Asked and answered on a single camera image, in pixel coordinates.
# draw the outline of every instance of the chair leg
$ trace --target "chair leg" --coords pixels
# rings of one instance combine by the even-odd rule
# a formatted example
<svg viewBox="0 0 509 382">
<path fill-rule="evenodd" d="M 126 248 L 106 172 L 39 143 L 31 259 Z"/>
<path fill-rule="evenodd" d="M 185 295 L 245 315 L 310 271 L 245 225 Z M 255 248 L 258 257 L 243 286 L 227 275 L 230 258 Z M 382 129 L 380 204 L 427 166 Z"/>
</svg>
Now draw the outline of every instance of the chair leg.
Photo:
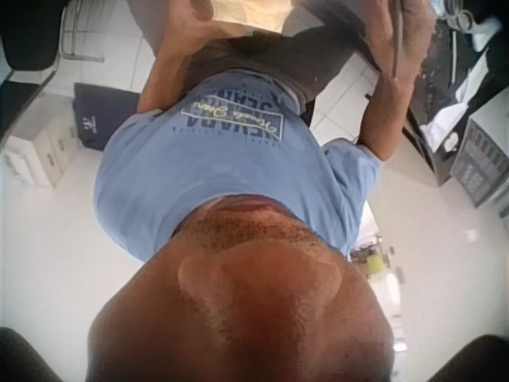
<svg viewBox="0 0 509 382">
<path fill-rule="evenodd" d="M 81 15 L 81 3 L 82 0 L 77 0 L 76 3 L 76 12 L 74 14 L 74 22 L 72 25 L 72 40 L 71 40 L 71 52 L 67 52 L 64 47 L 64 38 L 65 38 L 65 22 L 68 16 L 68 5 L 64 9 L 64 15 L 62 17 L 62 34 L 60 37 L 60 54 L 66 60 L 78 60 L 78 61 L 91 61 L 91 62 L 104 62 L 104 57 L 93 57 L 93 56 L 85 56 L 81 54 L 76 54 L 76 34 L 78 32 L 78 21 Z"/>
</svg>

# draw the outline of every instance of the white paper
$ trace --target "white paper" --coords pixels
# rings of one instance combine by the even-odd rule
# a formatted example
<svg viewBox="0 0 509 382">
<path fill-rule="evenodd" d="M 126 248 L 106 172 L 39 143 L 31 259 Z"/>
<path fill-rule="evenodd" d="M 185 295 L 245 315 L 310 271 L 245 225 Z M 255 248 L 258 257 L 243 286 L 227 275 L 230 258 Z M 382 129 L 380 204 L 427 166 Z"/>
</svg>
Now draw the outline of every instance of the white paper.
<svg viewBox="0 0 509 382">
<path fill-rule="evenodd" d="M 446 107 L 440 110 L 434 120 L 427 126 L 421 127 L 428 146 L 434 153 L 437 152 L 438 147 L 444 142 L 444 139 L 447 138 L 456 124 L 460 122 L 467 109 L 468 105 L 466 103 L 457 103 Z"/>
<path fill-rule="evenodd" d="M 477 61 L 476 66 L 473 67 L 472 71 L 468 74 L 464 83 L 456 91 L 456 99 L 461 103 L 468 103 L 472 99 L 480 88 L 484 77 L 489 73 L 488 60 L 486 59 L 486 52 Z"/>
</svg>

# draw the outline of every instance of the white drawer cabinet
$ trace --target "white drawer cabinet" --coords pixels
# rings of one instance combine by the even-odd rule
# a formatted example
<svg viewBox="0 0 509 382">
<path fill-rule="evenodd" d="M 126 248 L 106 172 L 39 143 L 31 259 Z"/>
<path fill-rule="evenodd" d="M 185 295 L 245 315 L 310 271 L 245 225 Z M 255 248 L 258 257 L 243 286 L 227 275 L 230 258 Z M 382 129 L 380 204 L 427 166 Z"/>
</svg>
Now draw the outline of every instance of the white drawer cabinet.
<svg viewBox="0 0 509 382">
<path fill-rule="evenodd" d="M 5 156 L 26 183 L 56 187 L 78 146 L 72 99 L 42 94 L 16 122 Z"/>
</svg>

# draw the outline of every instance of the sleeve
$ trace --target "sleeve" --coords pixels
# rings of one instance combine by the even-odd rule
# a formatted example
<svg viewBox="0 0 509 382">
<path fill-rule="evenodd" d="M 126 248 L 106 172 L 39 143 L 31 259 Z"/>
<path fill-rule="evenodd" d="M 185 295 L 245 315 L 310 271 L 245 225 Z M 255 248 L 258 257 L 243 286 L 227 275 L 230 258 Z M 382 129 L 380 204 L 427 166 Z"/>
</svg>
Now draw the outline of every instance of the sleeve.
<svg viewBox="0 0 509 382">
<path fill-rule="evenodd" d="M 368 148 L 345 139 L 335 139 L 323 146 L 322 150 L 343 197 L 342 210 L 346 216 L 340 216 L 340 219 L 344 222 L 347 234 L 345 248 L 349 253 L 359 235 L 367 197 L 375 187 L 383 164 Z"/>
</svg>

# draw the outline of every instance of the light blue t-shirt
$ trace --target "light blue t-shirt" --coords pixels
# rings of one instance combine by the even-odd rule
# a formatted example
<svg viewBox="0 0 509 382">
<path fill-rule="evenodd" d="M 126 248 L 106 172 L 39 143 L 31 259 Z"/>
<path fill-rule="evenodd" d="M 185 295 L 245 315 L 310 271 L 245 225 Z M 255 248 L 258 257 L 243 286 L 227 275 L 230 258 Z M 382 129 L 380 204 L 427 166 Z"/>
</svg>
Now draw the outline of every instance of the light blue t-shirt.
<svg viewBox="0 0 509 382">
<path fill-rule="evenodd" d="M 170 110 L 134 115 L 120 127 L 104 151 L 95 209 L 108 234 L 147 261 L 204 203 L 259 195 L 348 255 L 381 167 L 343 139 L 320 148 L 287 91 L 229 71 Z"/>
</svg>

